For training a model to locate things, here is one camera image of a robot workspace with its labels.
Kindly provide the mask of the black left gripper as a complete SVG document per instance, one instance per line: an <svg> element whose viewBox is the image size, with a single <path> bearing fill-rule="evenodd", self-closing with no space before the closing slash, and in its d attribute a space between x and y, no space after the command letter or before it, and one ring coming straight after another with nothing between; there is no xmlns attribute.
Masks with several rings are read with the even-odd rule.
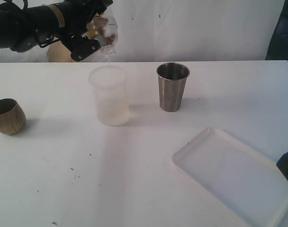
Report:
<svg viewBox="0 0 288 227"><path fill-rule="evenodd" d="M61 2L61 12L64 17L61 38L74 61L82 61L101 48L98 40L82 37L80 34L85 31L86 25L96 14L101 15L112 4L112 0L65 0Z"/></svg>

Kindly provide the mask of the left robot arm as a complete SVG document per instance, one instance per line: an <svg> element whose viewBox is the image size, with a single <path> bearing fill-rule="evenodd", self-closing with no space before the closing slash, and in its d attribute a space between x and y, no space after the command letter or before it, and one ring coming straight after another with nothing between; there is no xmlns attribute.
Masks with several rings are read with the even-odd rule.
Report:
<svg viewBox="0 0 288 227"><path fill-rule="evenodd" d="M23 8L10 0L0 4L0 49L21 53L61 42L74 61L82 61L104 45L101 35L85 35L86 25L113 1L65 0L31 8L23 3Z"/></svg>

